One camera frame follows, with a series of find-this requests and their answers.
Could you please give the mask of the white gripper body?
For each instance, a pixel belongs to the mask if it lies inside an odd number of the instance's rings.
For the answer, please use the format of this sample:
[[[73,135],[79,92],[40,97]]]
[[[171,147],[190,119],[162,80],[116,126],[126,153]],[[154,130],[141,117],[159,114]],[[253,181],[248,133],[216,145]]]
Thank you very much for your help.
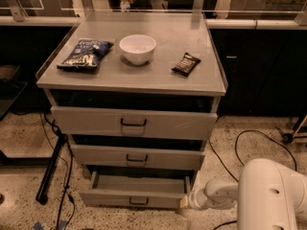
[[[193,191],[188,196],[188,202],[191,208],[195,210],[207,210],[209,208],[209,199],[203,189]]]

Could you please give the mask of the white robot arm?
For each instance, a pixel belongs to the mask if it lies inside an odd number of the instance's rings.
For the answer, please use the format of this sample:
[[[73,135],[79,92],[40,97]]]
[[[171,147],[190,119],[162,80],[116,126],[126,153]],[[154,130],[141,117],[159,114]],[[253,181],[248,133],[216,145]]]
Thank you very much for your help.
[[[179,207],[236,207],[238,230],[298,230],[296,219],[307,219],[307,176],[269,159],[253,159],[238,182],[211,179],[183,197]]]

